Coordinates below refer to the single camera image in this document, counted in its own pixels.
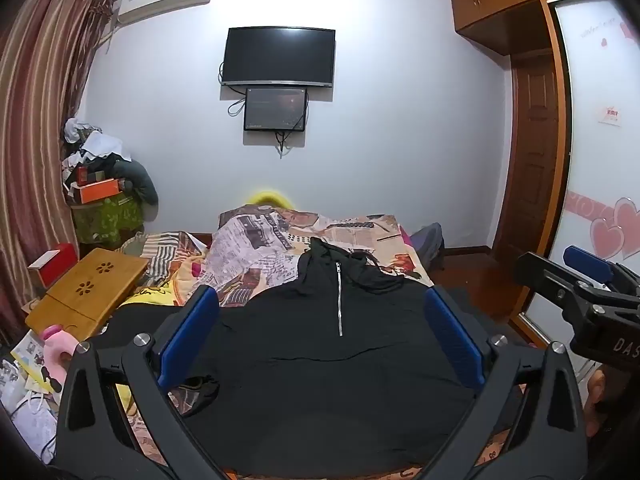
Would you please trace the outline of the right hand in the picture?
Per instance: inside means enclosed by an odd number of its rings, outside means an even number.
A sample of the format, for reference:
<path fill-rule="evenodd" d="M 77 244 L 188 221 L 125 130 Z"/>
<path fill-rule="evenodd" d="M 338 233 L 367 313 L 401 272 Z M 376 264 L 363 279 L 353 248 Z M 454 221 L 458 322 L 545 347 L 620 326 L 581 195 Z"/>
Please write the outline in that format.
<path fill-rule="evenodd" d="M 628 382 L 628 374 L 602 365 L 587 382 L 587 400 L 584 405 L 586 435 L 595 436 L 606 419 L 604 402 L 619 396 Z"/>

